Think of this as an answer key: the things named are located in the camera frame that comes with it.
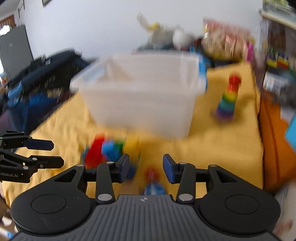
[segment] gray door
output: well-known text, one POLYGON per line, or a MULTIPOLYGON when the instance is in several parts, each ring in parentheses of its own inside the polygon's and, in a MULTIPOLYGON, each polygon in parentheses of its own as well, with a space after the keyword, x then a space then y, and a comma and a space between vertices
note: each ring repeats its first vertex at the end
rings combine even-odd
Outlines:
POLYGON ((0 58, 8 80, 30 65, 33 56, 24 25, 0 36, 0 58))

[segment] picture frame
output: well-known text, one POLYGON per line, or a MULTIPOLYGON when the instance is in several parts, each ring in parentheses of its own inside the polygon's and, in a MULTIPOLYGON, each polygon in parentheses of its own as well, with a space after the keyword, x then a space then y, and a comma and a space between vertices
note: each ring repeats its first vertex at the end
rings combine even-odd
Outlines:
POLYGON ((42 0, 43 7, 45 7, 51 0, 42 0))

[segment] orange chair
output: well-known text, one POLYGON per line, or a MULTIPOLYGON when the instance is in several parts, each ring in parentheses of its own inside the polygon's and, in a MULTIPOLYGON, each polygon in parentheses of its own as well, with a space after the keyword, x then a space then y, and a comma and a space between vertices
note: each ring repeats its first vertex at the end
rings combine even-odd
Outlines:
POLYGON ((296 177, 296 154, 285 140, 288 123, 280 118, 280 106, 262 99, 259 124, 264 145, 264 189, 276 192, 296 177))

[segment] yellow bedsheet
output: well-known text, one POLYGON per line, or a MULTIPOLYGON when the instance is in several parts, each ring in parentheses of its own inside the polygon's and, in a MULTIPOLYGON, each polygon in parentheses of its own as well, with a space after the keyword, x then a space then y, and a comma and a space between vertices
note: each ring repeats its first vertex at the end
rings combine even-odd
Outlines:
MULTIPOLYGON (((17 151, 18 154, 24 156, 62 156, 65 160, 64 167, 39 170, 32 176, 29 184, 3 182, 7 204, 11 205, 14 198, 27 189, 80 163, 82 150, 92 143, 96 134, 105 134, 114 139, 128 136, 140 138, 141 163, 134 179, 134 184, 139 190, 142 190, 145 185, 143 178, 145 169, 153 166, 160 170, 161 183, 168 193, 175 196, 178 185, 169 184, 162 170, 162 156, 166 153, 170 154, 176 162, 186 161, 197 168, 207 168, 210 164, 217 164, 262 188, 263 146, 257 122, 259 99, 249 65, 231 65, 226 68, 209 70, 208 91, 204 96, 197 98, 188 138, 164 140, 136 131, 96 125, 82 96, 77 93, 31 135, 37 139, 52 140, 54 142, 52 151, 27 150, 26 148, 17 151), (212 118, 210 112, 217 107, 227 87, 229 74, 233 71, 242 76, 235 120, 228 124, 219 124, 212 118)), ((115 194, 118 194, 120 184, 115 184, 114 190, 115 194)), ((94 193, 95 186, 91 183, 88 185, 87 195, 93 197, 94 193)), ((204 194, 204 184, 197 185, 197 197, 204 194)))

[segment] stacking cup tower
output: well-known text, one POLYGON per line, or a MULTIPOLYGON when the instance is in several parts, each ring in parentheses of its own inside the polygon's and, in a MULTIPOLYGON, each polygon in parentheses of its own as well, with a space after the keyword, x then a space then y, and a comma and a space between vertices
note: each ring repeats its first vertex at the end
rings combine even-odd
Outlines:
POLYGON ((224 92, 222 99, 216 110, 216 117, 221 121, 230 121, 233 119, 235 102, 242 79, 237 74, 229 76, 227 90, 224 92))

